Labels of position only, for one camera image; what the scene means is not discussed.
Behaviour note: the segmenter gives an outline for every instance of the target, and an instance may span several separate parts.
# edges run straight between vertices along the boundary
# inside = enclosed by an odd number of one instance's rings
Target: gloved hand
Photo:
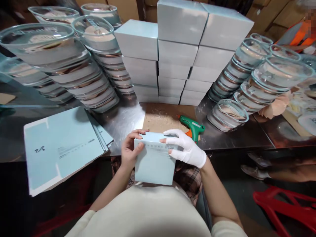
[[[200,149],[195,142],[180,129],[170,129],[164,135],[177,135],[178,137],[168,137],[160,139],[161,143],[175,144],[183,147],[183,151],[169,150],[169,155],[176,160],[202,168],[206,162],[206,153]]]

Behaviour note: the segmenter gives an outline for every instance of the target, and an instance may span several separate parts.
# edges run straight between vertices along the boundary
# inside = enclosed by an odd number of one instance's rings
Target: person
[[[246,237],[236,208],[218,178],[206,153],[179,129],[171,129],[160,142],[176,144],[183,151],[169,150],[177,160],[200,168],[213,227],[206,223],[176,183],[172,186],[137,183],[125,190],[137,155],[144,144],[134,149],[134,139],[148,130],[137,129],[122,144],[122,164],[90,209],[69,231],[73,236],[213,236]]]
[[[258,167],[252,168],[241,165],[241,169],[246,174],[259,179],[272,178],[286,182],[308,182],[316,181],[316,158],[307,159],[276,159],[266,160],[255,153],[248,153],[248,156],[260,167],[277,167],[278,171],[259,170]]]
[[[290,27],[276,44],[285,46],[298,53],[304,50],[305,53],[313,54],[316,40],[316,11],[312,9],[315,8],[316,4],[312,4],[313,2],[315,1],[297,1],[298,5],[306,9],[305,20]]]

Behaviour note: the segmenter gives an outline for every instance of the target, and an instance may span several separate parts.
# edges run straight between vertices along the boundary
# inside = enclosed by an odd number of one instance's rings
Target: cardboard box
[[[122,56],[123,63],[128,72],[141,72],[143,75],[157,75],[157,63],[153,60],[137,59]]]
[[[235,51],[199,46],[194,66],[223,70]]]
[[[114,35],[126,57],[158,61],[158,25],[129,20]]]
[[[173,65],[158,62],[159,75],[168,78],[186,80],[188,79],[190,68],[190,66]]]
[[[305,10],[296,4],[295,1],[289,2],[276,17],[273,23],[286,28],[290,28],[305,17]]]
[[[192,66],[198,46],[158,40],[159,61],[175,65]]]
[[[196,91],[206,93],[211,87],[212,82],[202,82],[195,80],[187,80],[184,86],[184,89],[187,91]]]
[[[180,105],[192,105],[198,106],[201,103],[199,99],[188,99],[188,98],[181,98]]]
[[[154,95],[137,95],[137,99],[140,103],[159,103],[159,96]]]
[[[208,67],[193,66],[190,74],[190,80],[214,82],[220,75],[222,70],[212,69]]]
[[[158,88],[153,86],[144,86],[134,84],[134,91],[136,95],[147,95],[151,97],[158,96]]]
[[[158,86],[159,88],[167,88],[182,91],[184,88],[185,80],[166,78],[158,76]]]
[[[200,45],[236,50],[254,22],[236,10],[202,3],[209,17]]]
[[[199,44],[208,17],[199,2],[159,0],[157,11],[160,40]]]
[[[159,103],[163,104],[179,104],[180,102],[180,97],[175,98],[175,97],[168,97],[168,96],[159,96]]]
[[[195,92],[195,91],[184,90],[181,98],[195,99],[195,100],[201,101],[204,98],[204,96],[205,96],[205,92]]]

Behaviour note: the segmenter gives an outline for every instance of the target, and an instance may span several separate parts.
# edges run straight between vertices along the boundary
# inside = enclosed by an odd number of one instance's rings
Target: foot
[[[248,156],[261,168],[267,168],[271,166],[271,162],[269,160],[262,159],[256,153],[248,153]]]
[[[259,179],[259,180],[264,180],[263,177],[260,177],[260,170],[258,169],[258,167],[256,168],[252,168],[252,167],[249,167],[249,166],[246,166],[246,165],[241,165],[240,166],[241,170],[243,172],[245,172],[246,174],[256,178],[256,179]]]

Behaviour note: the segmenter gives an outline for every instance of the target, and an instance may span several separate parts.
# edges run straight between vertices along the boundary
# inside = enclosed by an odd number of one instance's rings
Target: jar lid
[[[74,37],[74,29],[65,24],[32,23],[7,28],[0,32],[0,44],[7,48],[32,50],[58,46],[62,40]]]

